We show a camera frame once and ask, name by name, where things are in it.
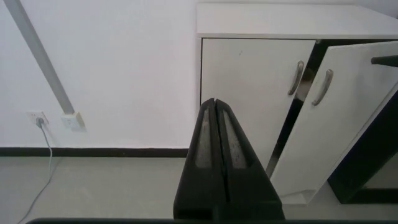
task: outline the wall socket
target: wall socket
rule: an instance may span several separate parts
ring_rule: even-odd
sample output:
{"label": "wall socket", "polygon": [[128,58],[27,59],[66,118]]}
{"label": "wall socket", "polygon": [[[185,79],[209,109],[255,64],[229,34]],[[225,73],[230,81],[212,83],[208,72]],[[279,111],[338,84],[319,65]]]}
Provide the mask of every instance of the wall socket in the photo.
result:
{"label": "wall socket", "polygon": [[43,118],[44,124],[48,124],[49,121],[44,116],[43,111],[28,111],[26,112],[27,117],[30,119],[30,122],[36,124],[36,118]]}
{"label": "wall socket", "polygon": [[63,125],[66,128],[70,128],[72,131],[85,130],[85,124],[79,112],[75,112],[74,114],[63,114],[61,120]]}

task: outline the open cabinet door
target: open cabinet door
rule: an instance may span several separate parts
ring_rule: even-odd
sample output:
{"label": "open cabinet door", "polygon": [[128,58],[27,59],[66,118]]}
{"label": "open cabinet door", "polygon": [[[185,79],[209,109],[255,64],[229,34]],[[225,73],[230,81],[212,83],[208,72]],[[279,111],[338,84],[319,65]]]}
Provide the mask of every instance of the open cabinet door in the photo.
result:
{"label": "open cabinet door", "polygon": [[262,166],[268,161],[314,40],[203,39],[201,100],[229,104]]}
{"label": "open cabinet door", "polygon": [[328,48],[271,177],[282,203],[309,203],[397,90],[393,55],[398,42]]}

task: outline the floor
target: floor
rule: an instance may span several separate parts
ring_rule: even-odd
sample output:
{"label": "floor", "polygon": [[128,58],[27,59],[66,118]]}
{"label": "floor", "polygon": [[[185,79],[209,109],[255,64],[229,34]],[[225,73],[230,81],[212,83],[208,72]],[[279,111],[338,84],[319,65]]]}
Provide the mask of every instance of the floor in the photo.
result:
{"label": "floor", "polygon": [[[17,223],[47,181],[45,157],[0,157],[0,220]],[[52,182],[25,222],[39,217],[173,218],[185,159],[56,157]],[[398,205],[340,205],[328,184],[287,219],[398,220]]]}

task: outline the metal handle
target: metal handle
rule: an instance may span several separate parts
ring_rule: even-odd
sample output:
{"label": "metal handle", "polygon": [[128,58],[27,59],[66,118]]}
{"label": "metal handle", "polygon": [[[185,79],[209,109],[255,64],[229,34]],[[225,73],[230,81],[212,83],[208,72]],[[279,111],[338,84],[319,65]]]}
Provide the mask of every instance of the metal handle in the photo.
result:
{"label": "metal handle", "polygon": [[293,93],[296,91],[297,87],[299,86],[300,80],[301,80],[301,75],[303,74],[304,70],[304,62],[299,61],[297,62],[297,69],[294,75],[294,81],[292,86],[290,87],[289,92],[287,92],[288,96],[293,95]]}
{"label": "metal handle", "polygon": [[385,65],[398,68],[398,55],[373,57],[371,63],[372,65]]}
{"label": "metal handle", "polygon": [[312,101],[312,105],[316,106],[322,101],[323,97],[325,96],[326,92],[329,89],[332,78],[333,78],[333,71],[329,69],[326,71],[326,77],[325,80],[323,81],[321,92],[319,92],[317,98],[314,101]]}

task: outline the power cord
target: power cord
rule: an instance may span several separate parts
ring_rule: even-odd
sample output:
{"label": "power cord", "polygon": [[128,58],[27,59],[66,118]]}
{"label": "power cord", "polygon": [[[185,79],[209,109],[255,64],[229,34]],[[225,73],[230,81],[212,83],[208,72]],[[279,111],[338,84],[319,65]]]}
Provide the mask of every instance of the power cord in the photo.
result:
{"label": "power cord", "polygon": [[42,188],[42,190],[36,195],[35,199],[33,200],[32,204],[30,205],[28,211],[26,212],[26,214],[21,218],[21,220],[19,220],[19,222],[17,224],[20,224],[30,213],[30,211],[32,210],[34,204],[36,203],[37,199],[39,198],[40,194],[42,194],[42,192],[44,191],[44,189],[48,186],[48,184],[51,181],[52,175],[54,172],[51,172],[51,160],[52,160],[52,148],[50,147],[49,144],[49,140],[47,140],[47,136],[45,135],[45,131],[43,129],[43,124],[44,124],[44,120],[43,118],[36,118],[36,125],[42,130],[43,135],[44,135],[44,139],[45,142],[47,143],[47,147],[49,147],[50,150],[50,160],[49,160],[49,180],[47,181],[47,183],[44,185],[44,187]]}

